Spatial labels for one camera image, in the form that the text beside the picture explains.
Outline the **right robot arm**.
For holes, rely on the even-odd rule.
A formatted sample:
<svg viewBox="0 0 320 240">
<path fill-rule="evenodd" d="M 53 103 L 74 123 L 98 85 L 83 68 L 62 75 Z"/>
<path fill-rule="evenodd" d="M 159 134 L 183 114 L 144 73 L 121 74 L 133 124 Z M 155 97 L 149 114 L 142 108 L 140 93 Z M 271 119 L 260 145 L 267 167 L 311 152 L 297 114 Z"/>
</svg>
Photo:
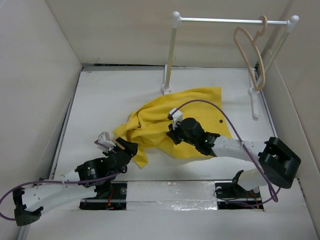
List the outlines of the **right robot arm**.
<svg viewBox="0 0 320 240">
<path fill-rule="evenodd" d="M 289 189 L 301 165 L 300 157 L 277 137 L 266 141 L 240 141 L 207 132 L 191 117 L 169 124 L 167 135 L 175 145 L 189 144 L 203 156 L 228 157 L 253 163 L 254 169 L 240 170 L 232 180 L 231 191 L 237 197 L 267 184 Z"/>
</svg>

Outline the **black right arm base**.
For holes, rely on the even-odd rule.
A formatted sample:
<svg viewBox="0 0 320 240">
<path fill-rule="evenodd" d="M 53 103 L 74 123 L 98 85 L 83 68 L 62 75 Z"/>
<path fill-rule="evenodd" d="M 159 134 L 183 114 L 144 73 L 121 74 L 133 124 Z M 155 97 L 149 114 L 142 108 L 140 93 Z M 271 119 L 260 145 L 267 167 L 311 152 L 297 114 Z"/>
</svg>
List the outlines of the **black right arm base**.
<svg viewBox="0 0 320 240">
<path fill-rule="evenodd" d="M 241 210 L 258 209 L 263 210 L 260 189 L 245 190 L 238 185 L 238 180 L 243 170 L 236 173 L 232 180 L 216 181 L 213 196 L 217 199 L 218 210 Z"/>
</svg>

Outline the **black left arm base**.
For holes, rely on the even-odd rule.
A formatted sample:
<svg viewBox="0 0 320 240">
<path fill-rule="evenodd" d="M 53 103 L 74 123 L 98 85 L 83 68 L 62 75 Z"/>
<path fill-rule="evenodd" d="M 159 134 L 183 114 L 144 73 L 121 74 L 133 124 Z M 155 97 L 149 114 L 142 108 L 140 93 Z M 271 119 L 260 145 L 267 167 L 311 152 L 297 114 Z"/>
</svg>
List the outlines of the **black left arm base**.
<svg viewBox="0 0 320 240">
<path fill-rule="evenodd" d="M 127 181 L 116 181 L 109 184 L 106 192 L 96 197 L 80 201 L 79 209 L 84 211 L 124 211 L 127 209 Z"/>
</svg>

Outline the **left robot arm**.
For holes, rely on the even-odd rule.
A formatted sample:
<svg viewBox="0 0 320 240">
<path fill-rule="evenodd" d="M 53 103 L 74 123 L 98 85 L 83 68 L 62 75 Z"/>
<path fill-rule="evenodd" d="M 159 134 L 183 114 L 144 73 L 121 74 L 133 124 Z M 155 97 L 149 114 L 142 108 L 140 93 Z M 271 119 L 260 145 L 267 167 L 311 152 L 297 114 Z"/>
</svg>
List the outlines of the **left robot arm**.
<svg viewBox="0 0 320 240">
<path fill-rule="evenodd" d="M 138 153 L 138 144 L 121 137 L 111 141 L 106 132 L 94 143 L 104 148 L 103 157 L 88 160 L 57 180 L 43 180 L 31 188 L 20 186 L 12 192 L 14 220 L 19 227 L 71 202 L 111 195 L 112 181 L 127 172 L 129 162 Z"/>
</svg>

